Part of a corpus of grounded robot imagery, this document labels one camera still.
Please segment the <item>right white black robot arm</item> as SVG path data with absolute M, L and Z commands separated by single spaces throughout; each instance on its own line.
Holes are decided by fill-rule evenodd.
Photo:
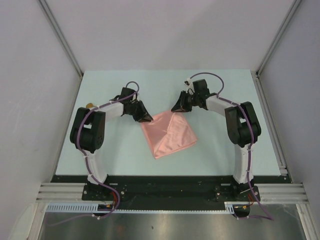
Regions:
M 199 107 L 225 117 L 227 135 L 235 146 L 235 168 L 233 179 L 237 183 L 230 188 L 231 196 L 242 201 L 249 194 L 245 184 L 251 184 L 252 150 L 262 133 L 261 125 L 253 104 L 249 101 L 237 103 L 211 93 L 205 79 L 184 82 L 186 90 L 180 92 L 172 107 L 173 113 L 188 113 L 193 107 Z

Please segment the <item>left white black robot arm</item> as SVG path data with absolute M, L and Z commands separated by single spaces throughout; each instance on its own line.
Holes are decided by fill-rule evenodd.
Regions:
M 103 105 L 78 108 L 70 131 L 70 142 L 82 152 L 87 179 L 95 184 L 93 194 L 100 200 L 110 196 L 111 188 L 104 184 L 108 174 L 95 152 L 104 143 L 106 123 L 123 115 L 132 116 L 138 123 L 153 121 L 143 102 L 138 99 L 138 91 L 123 87 L 119 95 Z

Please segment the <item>pink satin napkin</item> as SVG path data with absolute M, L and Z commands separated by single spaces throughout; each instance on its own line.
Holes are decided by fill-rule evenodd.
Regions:
M 155 159 L 171 155 L 195 145 L 198 137 L 182 113 L 169 110 L 141 124 L 149 149 Z

